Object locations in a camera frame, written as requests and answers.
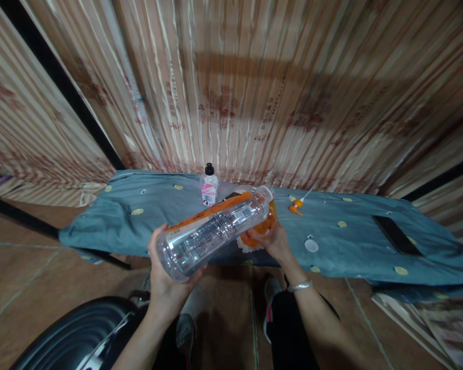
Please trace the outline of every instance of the hand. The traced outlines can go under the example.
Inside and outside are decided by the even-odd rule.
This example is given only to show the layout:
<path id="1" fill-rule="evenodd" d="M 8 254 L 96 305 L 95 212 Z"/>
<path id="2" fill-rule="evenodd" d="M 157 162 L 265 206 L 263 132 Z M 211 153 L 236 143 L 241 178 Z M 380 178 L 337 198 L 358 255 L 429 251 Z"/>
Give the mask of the hand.
<path id="1" fill-rule="evenodd" d="M 260 245 L 269 253 L 269 255 L 277 260 L 280 264 L 282 261 L 290 258 L 292 252 L 287 241 L 287 233 L 284 227 L 278 221 L 278 218 L 274 216 L 273 225 L 266 234 L 259 234 L 254 229 L 246 231 L 252 238 L 257 240 Z"/>
<path id="2" fill-rule="evenodd" d="M 156 250 L 158 238 L 167 228 L 168 223 L 165 223 L 154 230 L 148 243 L 149 255 L 151 256 L 151 301 L 149 310 L 160 320 L 169 324 L 182 311 L 189 294 L 202 277 L 207 264 L 185 283 L 176 282 L 168 276 L 159 261 Z"/>

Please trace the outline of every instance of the woman's left hand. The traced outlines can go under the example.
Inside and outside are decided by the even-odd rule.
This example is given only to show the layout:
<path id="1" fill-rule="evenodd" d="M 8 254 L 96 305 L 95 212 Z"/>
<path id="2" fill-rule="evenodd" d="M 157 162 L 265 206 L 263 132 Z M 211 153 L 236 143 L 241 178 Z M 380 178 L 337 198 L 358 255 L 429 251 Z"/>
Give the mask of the woman's left hand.
<path id="1" fill-rule="evenodd" d="M 168 223 L 165 223 L 154 230 L 148 244 L 148 251 L 151 256 L 151 300 L 149 310 L 160 320 L 170 324 L 180 314 L 189 294 L 202 277 L 207 264 L 185 283 L 176 282 L 168 276 L 159 261 L 156 250 L 158 238 L 167 228 Z"/>

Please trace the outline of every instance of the black bed frame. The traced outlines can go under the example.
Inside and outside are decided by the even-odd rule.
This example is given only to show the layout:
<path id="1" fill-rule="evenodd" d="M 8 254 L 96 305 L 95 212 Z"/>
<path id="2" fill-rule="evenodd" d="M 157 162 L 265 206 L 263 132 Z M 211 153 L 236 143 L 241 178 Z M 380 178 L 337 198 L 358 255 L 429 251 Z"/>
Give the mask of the black bed frame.
<path id="1" fill-rule="evenodd" d="M 99 145 L 103 153 L 106 155 L 110 163 L 116 170 L 125 170 L 120 157 L 117 152 L 113 149 L 108 138 L 105 136 L 103 130 L 98 125 L 98 122 L 91 114 L 88 107 L 85 105 L 82 97 L 77 92 L 76 87 L 71 82 L 67 73 L 62 68 L 61 64 L 50 50 L 48 44 L 41 36 L 41 33 L 37 29 L 36 25 L 29 17 L 26 9 L 24 9 L 20 0 L 0 0 L 0 7 L 5 12 L 11 23 L 14 25 L 18 33 L 24 39 L 26 44 L 32 50 L 36 58 L 45 68 L 53 82 L 57 85 L 58 89 L 62 92 L 64 97 L 67 99 L 69 104 L 72 106 L 79 119 L 82 121 L 86 129 L 93 136 L 93 139 Z M 455 167 L 447 170 L 441 175 L 430 180 L 426 184 L 420 186 L 416 190 L 403 197 L 408 201 L 414 201 L 425 194 L 428 194 L 435 189 L 447 184 L 450 181 L 463 175 L 463 162 L 456 165 Z M 0 199 L 0 214 L 10 219 L 11 221 L 24 226 L 30 230 L 49 236 L 52 239 L 58 241 L 59 229 L 30 215 L 21 209 L 14 207 L 7 202 Z M 120 261 L 117 258 L 111 256 L 108 252 L 74 248 L 75 250 L 82 251 L 92 257 L 99 258 L 105 262 L 118 266 L 125 270 L 130 270 L 129 264 Z"/>

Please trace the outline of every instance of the silver bracelet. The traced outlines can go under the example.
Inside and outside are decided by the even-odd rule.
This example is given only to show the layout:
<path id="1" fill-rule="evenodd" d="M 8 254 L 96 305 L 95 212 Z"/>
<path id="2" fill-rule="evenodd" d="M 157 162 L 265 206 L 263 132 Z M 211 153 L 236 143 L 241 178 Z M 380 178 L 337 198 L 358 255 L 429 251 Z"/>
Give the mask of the silver bracelet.
<path id="1" fill-rule="evenodd" d="M 294 285 L 294 286 L 289 286 L 287 288 L 287 291 L 290 293 L 296 292 L 297 290 L 305 289 L 307 287 L 310 287 L 312 285 L 312 280 L 307 280 L 306 282 Z"/>

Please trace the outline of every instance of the woman's right hand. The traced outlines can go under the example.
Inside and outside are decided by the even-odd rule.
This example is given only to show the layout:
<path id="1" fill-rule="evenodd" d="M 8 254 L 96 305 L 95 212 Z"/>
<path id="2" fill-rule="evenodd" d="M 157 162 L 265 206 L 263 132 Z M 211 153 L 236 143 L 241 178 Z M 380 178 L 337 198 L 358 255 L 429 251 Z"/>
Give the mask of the woman's right hand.
<path id="1" fill-rule="evenodd" d="M 290 246 L 287 241 L 287 233 L 284 227 L 278 221 L 278 218 L 274 216 L 273 225 L 266 234 L 259 234 L 254 229 L 250 229 L 245 232 L 255 240 L 269 253 L 269 255 L 278 261 L 280 264 L 282 261 L 287 260 L 292 256 Z"/>

